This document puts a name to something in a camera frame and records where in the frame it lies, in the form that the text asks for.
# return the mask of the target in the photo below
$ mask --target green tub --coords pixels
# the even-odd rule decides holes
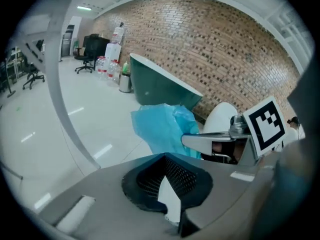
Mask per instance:
[[[192,110],[203,95],[157,64],[130,53],[131,82],[136,100],[141,105],[184,105]]]

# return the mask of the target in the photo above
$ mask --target white tiled floor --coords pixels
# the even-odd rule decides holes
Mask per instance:
[[[132,128],[130,112],[140,107],[134,94],[99,81],[95,73],[76,74],[79,64],[72,58],[59,63],[60,84],[67,111],[74,112],[72,124],[90,154],[99,156],[103,168],[151,155]],[[19,202],[39,212],[46,203],[39,209],[35,203],[43,196],[54,198],[95,169],[61,127],[47,83],[40,80],[32,90],[22,90],[25,82],[23,77],[12,86],[12,97],[0,97],[0,155],[23,176],[20,181],[3,170]]]

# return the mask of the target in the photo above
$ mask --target door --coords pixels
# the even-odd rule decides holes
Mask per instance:
[[[65,34],[62,38],[62,45],[61,45],[61,57],[70,56],[70,49],[71,49],[71,39],[72,34],[74,32],[75,25],[69,25],[66,29]]]

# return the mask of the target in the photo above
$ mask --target blue plastic bag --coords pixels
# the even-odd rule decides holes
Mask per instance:
[[[199,128],[192,114],[180,105],[144,105],[131,112],[135,134],[148,143],[153,154],[178,153],[200,159],[198,151],[181,142],[183,134],[198,134]]]

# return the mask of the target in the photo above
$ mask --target office chair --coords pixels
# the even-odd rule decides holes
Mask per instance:
[[[74,56],[74,58],[78,61],[83,61],[84,66],[77,67],[74,71],[79,74],[79,71],[81,70],[90,70],[90,73],[92,73],[92,70],[95,70],[94,66],[88,65],[91,63],[91,61],[96,60],[96,46],[98,43],[99,37],[95,37],[93,35],[90,35],[89,38],[86,40],[85,44],[85,50],[83,56]]]
[[[29,84],[29,89],[31,90],[32,89],[32,84],[34,81],[36,81],[37,79],[42,79],[42,82],[44,83],[45,82],[45,76],[42,74],[42,75],[38,75],[39,73],[39,70],[33,65],[33,64],[28,64],[28,59],[27,57],[22,54],[22,58],[23,58],[23,64],[24,64],[24,67],[21,69],[21,71],[27,73],[27,82],[24,83],[22,89],[24,90],[25,89],[25,85]]]

